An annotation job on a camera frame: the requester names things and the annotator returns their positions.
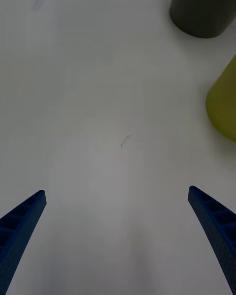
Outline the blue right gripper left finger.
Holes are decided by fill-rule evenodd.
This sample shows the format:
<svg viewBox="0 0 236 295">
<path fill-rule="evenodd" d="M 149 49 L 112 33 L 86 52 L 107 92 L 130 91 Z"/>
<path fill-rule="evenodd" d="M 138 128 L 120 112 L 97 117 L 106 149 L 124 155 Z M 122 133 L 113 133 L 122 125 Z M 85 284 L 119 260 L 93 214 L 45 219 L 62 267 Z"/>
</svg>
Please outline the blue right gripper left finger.
<svg viewBox="0 0 236 295">
<path fill-rule="evenodd" d="M 47 204 L 39 190 L 0 219 L 0 294 L 6 294 L 30 237 Z"/>
</svg>

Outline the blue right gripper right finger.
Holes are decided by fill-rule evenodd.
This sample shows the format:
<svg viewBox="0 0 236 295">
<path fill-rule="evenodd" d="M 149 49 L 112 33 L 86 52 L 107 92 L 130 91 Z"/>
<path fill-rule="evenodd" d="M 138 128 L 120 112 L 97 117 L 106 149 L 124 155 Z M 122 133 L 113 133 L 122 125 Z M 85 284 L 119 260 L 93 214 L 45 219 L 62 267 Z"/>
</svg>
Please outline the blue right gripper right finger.
<svg viewBox="0 0 236 295">
<path fill-rule="evenodd" d="M 189 187 L 188 201 L 236 294 L 236 214 L 195 186 Z"/>
</svg>

